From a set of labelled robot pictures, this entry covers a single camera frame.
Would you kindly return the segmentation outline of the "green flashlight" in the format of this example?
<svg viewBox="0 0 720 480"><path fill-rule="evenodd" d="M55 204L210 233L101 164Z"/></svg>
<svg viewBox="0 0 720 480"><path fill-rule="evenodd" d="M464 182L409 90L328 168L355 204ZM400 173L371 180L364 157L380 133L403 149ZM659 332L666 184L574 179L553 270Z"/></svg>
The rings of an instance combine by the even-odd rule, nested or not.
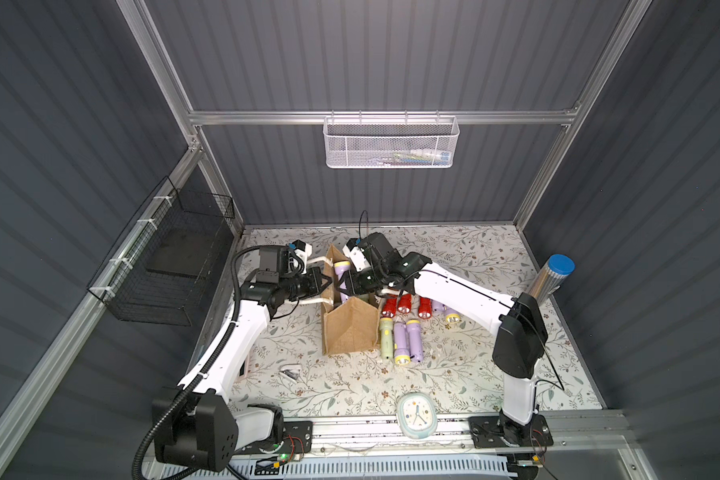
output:
<svg viewBox="0 0 720 480"><path fill-rule="evenodd" d="M389 317L381 317L379 320L379 339L381 357L391 360L394 353L394 321Z"/></svg>

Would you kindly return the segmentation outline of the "brown burlap tote bag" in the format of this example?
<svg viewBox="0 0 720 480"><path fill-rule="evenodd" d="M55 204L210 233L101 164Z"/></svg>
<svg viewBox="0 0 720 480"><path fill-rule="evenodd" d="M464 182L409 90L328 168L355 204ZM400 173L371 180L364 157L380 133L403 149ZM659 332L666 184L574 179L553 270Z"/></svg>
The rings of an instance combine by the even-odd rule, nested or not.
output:
<svg viewBox="0 0 720 480"><path fill-rule="evenodd" d="M311 259L311 266L319 266L331 277L332 284L321 294L318 303L321 313L324 355L338 355L376 349L379 345L380 307L376 296L361 294L341 301L338 277L333 266L322 259Z"/></svg>

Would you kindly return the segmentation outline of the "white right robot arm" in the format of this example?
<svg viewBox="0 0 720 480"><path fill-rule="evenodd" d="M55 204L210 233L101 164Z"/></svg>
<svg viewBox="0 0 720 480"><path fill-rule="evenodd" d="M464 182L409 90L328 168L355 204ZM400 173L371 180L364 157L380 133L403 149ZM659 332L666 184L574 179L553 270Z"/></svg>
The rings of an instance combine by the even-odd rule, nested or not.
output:
<svg viewBox="0 0 720 480"><path fill-rule="evenodd" d="M444 304L494 336L492 360L504 374L501 419L529 425L537 413L536 366L546 353L548 333L535 297L516 297L481 287L418 253L401 254L378 232L352 238L343 247L354 272L341 277L352 293L383 289Z"/></svg>

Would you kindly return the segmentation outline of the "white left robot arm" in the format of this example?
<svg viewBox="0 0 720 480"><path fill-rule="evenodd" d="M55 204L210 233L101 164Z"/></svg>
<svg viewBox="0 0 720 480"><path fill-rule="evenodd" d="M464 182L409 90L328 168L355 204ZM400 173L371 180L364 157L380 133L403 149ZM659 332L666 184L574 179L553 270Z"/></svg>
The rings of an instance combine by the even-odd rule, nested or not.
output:
<svg viewBox="0 0 720 480"><path fill-rule="evenodd" d="M164 388L151 406L152 426L137 447L131 476L144 476L149 451L162 463L182 466L176 478L199 470L221 472L232 456L252 444L281 443L285 427L281 408L251 404L239 412L229 407L231 390L255 341L285 302L320 295L330 279L309 263L311 245L258 245L236 253L259 255L259 265L245 281L232 281L233 293L219 332L191 370L174 387Z"/></svg>

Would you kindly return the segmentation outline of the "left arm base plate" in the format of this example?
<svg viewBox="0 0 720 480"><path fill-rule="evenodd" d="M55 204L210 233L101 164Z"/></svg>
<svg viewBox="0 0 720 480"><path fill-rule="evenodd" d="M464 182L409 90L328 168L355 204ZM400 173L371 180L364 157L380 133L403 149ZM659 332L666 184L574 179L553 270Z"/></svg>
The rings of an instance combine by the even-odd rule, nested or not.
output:
<svg viewBox="0 0 720 480"><path fill-rule="evenodd" d="M234 456L309 453L313 429L312 421L286 420L282 425L276 425L274 432L267 438L236 450Z"/></svg>

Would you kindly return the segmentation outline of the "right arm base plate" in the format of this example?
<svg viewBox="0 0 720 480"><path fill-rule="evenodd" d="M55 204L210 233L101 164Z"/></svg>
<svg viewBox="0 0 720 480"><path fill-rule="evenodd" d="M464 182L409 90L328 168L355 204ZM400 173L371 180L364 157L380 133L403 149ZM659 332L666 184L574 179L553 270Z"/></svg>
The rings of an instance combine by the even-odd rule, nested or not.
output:
<svg viewBox="0 0 720 480"><path fill-rule="evenodd" d="M468 429L476 448L550 447L554 439L546 418L534 413L528 424L521 425L503 412L496 415L472 416Z"/></svg>

